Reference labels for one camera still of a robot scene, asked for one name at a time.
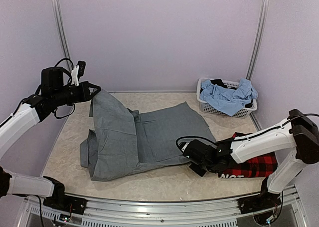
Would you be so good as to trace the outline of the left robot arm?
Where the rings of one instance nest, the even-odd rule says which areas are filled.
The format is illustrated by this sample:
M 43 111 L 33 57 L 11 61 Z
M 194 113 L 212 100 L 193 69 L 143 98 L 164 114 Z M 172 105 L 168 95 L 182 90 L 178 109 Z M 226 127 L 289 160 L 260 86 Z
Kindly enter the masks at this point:
M 72 71 L 61 66 L 42 70 L 41 84 L 36 92 L 22 99 L 16 110 L 0 125 L 2 157 L 29 129 L 44 121 L 50 114 L 56 114 L 58 107 L 90 101 L 101 91 L 100 86 L 88 81 L 79 82 L 84 70 L 83 61 L 78 62 Z M 4 168 L 0 170 L 2 197 L 18 195 L 49 198 L 57 208 L 63 210 L 69 206 L 70 199 L 58 190 L 61 185 L 46 177 L 18 174 Z

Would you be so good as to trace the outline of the grey long sleeve shirt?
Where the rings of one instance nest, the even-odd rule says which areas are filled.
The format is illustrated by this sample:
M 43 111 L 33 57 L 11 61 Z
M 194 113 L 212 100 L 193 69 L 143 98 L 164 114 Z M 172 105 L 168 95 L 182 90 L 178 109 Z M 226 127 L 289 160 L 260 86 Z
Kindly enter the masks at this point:
M 80 145 L 80 165 L 93 181 L 188 163 L 175 144 L 182 136 L 215 141 L 204 118 L 186 102 L 140 113 L 102 90 L 91 101 L 90 117 L 94 129 Z

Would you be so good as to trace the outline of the red black plaid shirt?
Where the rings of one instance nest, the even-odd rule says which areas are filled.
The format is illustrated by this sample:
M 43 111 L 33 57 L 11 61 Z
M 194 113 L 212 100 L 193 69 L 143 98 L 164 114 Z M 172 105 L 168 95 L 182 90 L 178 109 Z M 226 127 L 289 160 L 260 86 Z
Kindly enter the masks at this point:
M 265 178 L 270 176 L 278 167 L 274 152 L 264 154 L 240 164 L 233 164 L 230 168 L 218 173 L 222 179 L 231 178 Z

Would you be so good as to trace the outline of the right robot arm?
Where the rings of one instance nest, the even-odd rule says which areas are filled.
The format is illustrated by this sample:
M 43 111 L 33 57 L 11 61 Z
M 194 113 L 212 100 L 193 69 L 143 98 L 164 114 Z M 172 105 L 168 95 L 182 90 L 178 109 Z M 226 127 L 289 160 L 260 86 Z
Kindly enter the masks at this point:
M 319 127 L 298 109 L 289 111 L 288 118 L 259 132 L 212 142 L 199 136 L 184 136 L 175 144 L 188 158 L 200 176 L 206 172 L 220 173 L 234 164 L 271 152 L 290 149 L 279 167 L 266 179 L 263 191 L 255 197 L 255 205 L 265 209 L 303 168 L 319 161 Z

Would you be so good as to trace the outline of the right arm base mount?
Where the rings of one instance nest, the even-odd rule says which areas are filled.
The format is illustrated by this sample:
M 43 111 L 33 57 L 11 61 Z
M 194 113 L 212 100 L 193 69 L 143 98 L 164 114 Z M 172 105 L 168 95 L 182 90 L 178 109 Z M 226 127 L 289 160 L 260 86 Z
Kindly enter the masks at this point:
M 240 212 L 241 214 L 247 214 L 280 206 L 282 203 L 280 196 L 280 194 L 270 193 L 267 186 L 264 186 L 258 195 L 243 197 L 238 200 Z

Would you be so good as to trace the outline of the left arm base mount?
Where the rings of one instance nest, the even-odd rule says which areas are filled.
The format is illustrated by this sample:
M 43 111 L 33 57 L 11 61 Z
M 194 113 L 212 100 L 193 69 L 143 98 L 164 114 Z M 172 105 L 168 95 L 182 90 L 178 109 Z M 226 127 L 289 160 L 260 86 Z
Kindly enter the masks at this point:
M 54 183 L 53 194 L 45 197 L 43 204 L 56 210 L 70 214 L 83 215 L 86 209 L 87 200 L 65 194 L 65 186 L 62 183 Z

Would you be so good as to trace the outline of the white plastic laundry basket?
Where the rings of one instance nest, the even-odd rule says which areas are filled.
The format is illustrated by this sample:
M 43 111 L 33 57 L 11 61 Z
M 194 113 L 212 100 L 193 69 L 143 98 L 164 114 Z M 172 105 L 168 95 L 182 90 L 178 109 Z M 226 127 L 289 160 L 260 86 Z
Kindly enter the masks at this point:
M 257 110 L 258 92 L 250 80 L 200 78 L 196 97 L 202 112 L 246 118 Z

